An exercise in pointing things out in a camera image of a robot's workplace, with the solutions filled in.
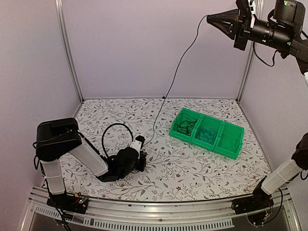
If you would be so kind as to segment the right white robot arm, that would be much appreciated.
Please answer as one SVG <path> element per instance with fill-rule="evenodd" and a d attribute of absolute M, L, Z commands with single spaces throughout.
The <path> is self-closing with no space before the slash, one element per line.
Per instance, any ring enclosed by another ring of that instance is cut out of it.
<path fill-rule="evenodd" d="M 221 32 L 220 54 L 252 53 L 249 74 L 236 96 L 265 152 L 271 172 L 249 198 L 259 210 L 283 186 L 298 193 L 308 168 L 308 3 L 305 0 L 237 0 L 206 22 Z"/>

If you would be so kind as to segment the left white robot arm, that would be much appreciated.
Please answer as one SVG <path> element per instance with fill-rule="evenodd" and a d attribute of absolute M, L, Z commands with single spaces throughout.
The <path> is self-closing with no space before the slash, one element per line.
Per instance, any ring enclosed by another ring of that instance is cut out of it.
<path fill-rule="evenodd" d="M 37 127 L 33 146 L 35 157 L 43 170 L 53 201 L 61 208 L 71 205 L 71 197 L 66 194 L 60 158 L 71 154 L 83 163 L 102 182 L 123 179 L 134 170 L 143 172 L 146 166 L 146 153 L 142 148 L 143 136 L 132 138 L 128 147 L 116 155 L 101 155 L 97 148 L 79 131 L 74 118 L 64 118 L 42 122 Z"/>

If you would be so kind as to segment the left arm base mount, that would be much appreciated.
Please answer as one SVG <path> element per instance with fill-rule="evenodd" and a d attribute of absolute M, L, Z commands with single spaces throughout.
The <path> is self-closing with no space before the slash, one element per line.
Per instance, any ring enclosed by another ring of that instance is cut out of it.
<path fill-rule="evenodd" d="M 59 210 L 85 214 L 88 208 L 89 196 L 82 195 L 80 192 L 69 195 L 67 192 L 62 194 L 51 194 L 47 200 L 47 205 Z"/>

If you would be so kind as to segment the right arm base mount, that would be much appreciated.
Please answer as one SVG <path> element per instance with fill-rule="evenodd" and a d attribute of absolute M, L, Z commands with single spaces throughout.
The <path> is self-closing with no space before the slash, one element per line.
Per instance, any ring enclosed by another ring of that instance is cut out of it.
<path fill-rule="evenodd" d="M 243 214 L 254 212 L 261 209 L 269 209 L 269 212 L 263 210 L 259 213 L 248 215 L 248 221 L 255 226 L 263 225 L 269 218 L 274 205 L 271 195 L 266 194 L 261 185 L 258 185 L 251 196 L 240 199 L 234 199 L 231 204 L 231 208 L 235 211 L 235 214 Z"/>

